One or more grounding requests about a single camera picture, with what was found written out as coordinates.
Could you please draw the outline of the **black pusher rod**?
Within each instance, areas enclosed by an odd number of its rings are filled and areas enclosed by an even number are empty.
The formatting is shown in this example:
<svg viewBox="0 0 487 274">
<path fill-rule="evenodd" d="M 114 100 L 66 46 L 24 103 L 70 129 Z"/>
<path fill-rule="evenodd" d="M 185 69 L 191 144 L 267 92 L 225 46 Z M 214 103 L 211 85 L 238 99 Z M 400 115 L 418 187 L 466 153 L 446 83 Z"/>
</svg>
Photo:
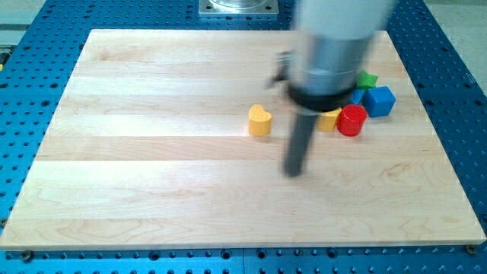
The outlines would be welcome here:
<svg viewBox="0 0 487 274">
<path fill-rule="evenodd" d="M 316 122 L 316 113 L 296 114 L 284 161 L 284 172 L 288 177 L 301 175 Z"/>
</svg>

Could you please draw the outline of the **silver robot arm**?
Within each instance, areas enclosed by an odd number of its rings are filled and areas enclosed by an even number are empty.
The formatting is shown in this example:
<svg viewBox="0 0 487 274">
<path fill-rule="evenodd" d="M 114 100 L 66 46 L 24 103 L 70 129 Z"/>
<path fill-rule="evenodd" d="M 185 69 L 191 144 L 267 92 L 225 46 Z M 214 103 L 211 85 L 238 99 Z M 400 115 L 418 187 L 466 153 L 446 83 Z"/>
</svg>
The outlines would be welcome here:
<svg viewBox="0 0 487 274">
<path fill-rule="evenodd" d="M 279 56 L 268 86 L 285 81 L 298 107 L 283 172 L 301 175 L 320 113 L 341 107 L 350 97 L 376 31 L 391 16 L 395 0 L 303 0 L 296 4 L 291 50 Z"/>
</svg>

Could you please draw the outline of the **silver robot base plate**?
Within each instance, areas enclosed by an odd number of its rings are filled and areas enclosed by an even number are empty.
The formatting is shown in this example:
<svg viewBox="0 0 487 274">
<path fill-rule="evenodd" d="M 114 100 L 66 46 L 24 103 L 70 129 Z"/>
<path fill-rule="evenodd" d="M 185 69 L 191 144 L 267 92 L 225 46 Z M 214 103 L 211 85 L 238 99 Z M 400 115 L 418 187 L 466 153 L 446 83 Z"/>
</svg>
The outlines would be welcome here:
<svg viewBox="0 0 487 274">
<path fill-rule="evenodd" d="M 198 0 L 199 14 L 278 14 L 278 0 Z"/>
</svg>

